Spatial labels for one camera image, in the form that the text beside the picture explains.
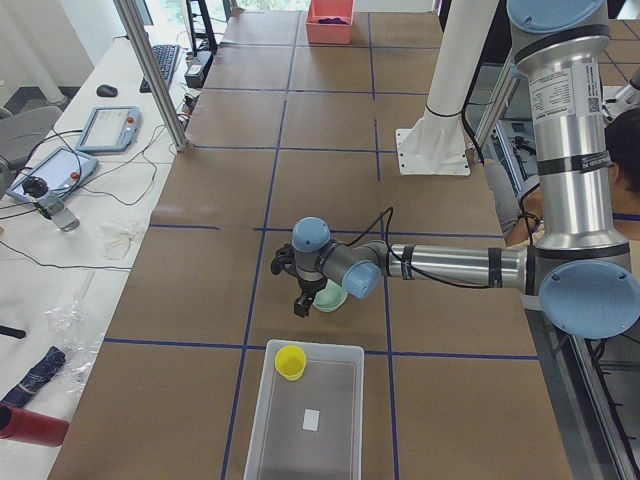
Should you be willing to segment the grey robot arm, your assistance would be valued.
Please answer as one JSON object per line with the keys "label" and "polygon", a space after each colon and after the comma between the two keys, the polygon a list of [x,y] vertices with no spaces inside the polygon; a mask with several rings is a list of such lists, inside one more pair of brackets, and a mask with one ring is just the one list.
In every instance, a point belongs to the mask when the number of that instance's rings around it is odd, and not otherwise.
{"label": "grey robot arm", "polygon": [[317,217],[299,220],[279,251],[301,289],[305,317],[336,284],[368,296],[384,277],[429,279],[458,288],[517,288],[539,300],[564,332],[606,339],[639,319],[632,251],[639,231],[639,113],[608,120],[598,56],[609,38],[603,1],[510,1],[516,68],[526,77],[537,160],[530,193],[515,194],[505,169],[484,166],[504,248],[460,249],[332,238]]}

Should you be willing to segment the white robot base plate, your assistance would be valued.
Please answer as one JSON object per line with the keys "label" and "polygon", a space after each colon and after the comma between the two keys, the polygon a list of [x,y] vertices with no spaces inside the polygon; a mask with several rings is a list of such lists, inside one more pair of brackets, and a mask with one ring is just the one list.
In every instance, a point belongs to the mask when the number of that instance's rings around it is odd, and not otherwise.
{"label": "white robot base plate", "polygon": [[468,176],[462,126],[465,101],[498,0],[451,3],[424,114],[396,131],[402,175]]}

